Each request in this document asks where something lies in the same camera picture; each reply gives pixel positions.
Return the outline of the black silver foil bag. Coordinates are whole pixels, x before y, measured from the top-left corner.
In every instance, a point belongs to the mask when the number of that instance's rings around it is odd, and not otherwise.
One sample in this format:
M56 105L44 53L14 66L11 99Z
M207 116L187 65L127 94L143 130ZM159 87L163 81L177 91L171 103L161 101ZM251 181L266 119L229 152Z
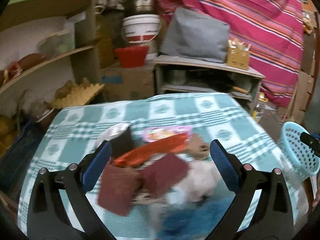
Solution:
M117 159L127 152L134 149L134 143L131 137L131 124L121 122L107 128L95 142L95 148L98 148L104 141L108 141L112 147L112 158Z

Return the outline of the light blue plastic basket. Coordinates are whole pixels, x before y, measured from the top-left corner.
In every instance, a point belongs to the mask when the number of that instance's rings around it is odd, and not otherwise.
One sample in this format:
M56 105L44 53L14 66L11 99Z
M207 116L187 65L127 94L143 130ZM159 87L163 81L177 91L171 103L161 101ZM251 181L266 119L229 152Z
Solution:
M314 155L309 146L300 141L302 132L310 134L299 124L286 122L281 128L277 145L299 175L308 178L318 173L319 157Z

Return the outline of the white crumpled tissue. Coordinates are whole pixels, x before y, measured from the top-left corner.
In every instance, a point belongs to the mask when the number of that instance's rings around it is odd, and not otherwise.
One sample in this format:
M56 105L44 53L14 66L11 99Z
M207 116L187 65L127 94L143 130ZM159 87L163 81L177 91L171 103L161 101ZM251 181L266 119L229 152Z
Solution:
M194 209L206 197L211 197L222 177L212 161L194 160L187 163L187 175L172 186L159 201L149 206L151 227L163 227L169 212Z

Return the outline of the clear oil bottle yellow label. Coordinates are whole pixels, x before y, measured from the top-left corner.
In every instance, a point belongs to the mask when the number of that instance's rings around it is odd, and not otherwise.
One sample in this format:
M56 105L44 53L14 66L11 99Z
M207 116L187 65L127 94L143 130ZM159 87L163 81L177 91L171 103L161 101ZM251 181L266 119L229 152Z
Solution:
M268 102L268 98L265 96L263 92L259 93L258 103L252 111L252 118L259 123L263 117L265 105Z

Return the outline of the orange snack wrapper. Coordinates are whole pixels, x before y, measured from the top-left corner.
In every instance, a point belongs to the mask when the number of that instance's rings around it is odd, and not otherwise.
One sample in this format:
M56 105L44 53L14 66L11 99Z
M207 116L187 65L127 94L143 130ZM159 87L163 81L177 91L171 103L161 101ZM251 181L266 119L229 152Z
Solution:
M117 167L139 167L155 154L181 153L187 148L187 133L179 133L170 137L147 143L135 148L113 161Z

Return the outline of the pink snack wrapper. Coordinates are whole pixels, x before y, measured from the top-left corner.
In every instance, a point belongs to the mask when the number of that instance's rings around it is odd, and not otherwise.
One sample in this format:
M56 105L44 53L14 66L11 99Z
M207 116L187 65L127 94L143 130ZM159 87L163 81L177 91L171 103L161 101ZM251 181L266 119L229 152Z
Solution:
M145 142L154 142L179 133L187 133L188 138L190 138L193 134L193 128L190 125L149 127L143 131L143 140Z

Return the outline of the blue plastic crate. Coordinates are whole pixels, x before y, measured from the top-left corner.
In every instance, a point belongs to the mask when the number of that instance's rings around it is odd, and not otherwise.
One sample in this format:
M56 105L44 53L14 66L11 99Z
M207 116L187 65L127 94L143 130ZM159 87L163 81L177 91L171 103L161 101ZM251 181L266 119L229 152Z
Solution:
M28 122L21 134L1 158L1 191L16 194L22 187L30 162L44 136L43 128Z

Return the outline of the yellow egg tray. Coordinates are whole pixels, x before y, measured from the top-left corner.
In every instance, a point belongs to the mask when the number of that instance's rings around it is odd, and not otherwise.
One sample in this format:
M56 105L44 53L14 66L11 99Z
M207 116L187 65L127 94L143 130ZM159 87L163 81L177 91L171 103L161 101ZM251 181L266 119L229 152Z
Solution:
M104 88L100 83L91 83L84 77L82 83L67 81L62 87L57 89L54 99L44 102L48 109L63 109L74 106L88 105Z

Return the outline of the large cardboard box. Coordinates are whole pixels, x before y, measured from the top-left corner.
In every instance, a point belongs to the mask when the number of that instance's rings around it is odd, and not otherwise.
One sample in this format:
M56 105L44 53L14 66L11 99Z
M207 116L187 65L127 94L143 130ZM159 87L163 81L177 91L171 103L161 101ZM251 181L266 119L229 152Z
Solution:
M147 99L155 95L154 66L123 68L119 64L100 70L103 96L108 102Z

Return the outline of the grey wooden shelf unit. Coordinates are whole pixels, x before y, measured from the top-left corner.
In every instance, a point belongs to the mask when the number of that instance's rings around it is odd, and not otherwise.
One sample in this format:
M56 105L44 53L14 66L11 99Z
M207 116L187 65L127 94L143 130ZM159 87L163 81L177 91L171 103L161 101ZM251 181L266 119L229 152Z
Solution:
M260 86L265 78L252 67L242 70L224 63L178 56L160 55L153 62L157 94L226 93L249 113L252 113L257 104ZM249 90L249 93L230 93L232 86Z

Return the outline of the red plastic basin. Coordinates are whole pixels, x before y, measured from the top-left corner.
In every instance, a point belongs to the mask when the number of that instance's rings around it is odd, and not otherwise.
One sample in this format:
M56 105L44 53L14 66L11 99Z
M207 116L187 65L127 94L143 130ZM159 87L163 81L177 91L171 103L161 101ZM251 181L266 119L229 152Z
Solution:
M148 50L148 46L131 46L126 48L117 48L114 50L114 53L122 67L136 68L144 65Z

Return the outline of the red striped cloth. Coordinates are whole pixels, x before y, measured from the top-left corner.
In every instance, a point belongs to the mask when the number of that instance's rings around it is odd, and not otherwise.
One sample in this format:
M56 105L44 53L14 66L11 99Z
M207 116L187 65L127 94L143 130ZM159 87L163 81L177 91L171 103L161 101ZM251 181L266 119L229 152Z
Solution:
M157 0L157 6L166 21L183 7L228 23L231 38L250 45L249 64L264 75L261 90L275 105L289 105L303 53L300 0Z

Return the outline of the white plastic bucket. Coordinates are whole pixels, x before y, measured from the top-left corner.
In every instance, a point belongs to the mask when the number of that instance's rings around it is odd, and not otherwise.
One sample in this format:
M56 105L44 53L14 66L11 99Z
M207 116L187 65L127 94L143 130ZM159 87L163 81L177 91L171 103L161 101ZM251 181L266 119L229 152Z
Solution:
M156 14L129 16L123 19L121 36L130 45L148 46L146 61L152 61L158 56L157 36L161 27Z

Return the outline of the steel cooking pot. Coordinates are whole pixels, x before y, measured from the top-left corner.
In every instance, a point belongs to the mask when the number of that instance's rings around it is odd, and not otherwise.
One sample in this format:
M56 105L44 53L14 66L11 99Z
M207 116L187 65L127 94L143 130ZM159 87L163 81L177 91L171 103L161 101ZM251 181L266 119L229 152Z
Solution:
M155 14L155 0L123 0L125 17Z

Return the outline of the wooden wall shelf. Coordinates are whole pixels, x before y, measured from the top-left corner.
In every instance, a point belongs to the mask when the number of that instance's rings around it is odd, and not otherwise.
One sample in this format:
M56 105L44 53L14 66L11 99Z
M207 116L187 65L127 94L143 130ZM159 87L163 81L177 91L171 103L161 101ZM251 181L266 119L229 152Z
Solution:
M68 81L98 83L95 0L10 0L1 14L1 102L53 100Z

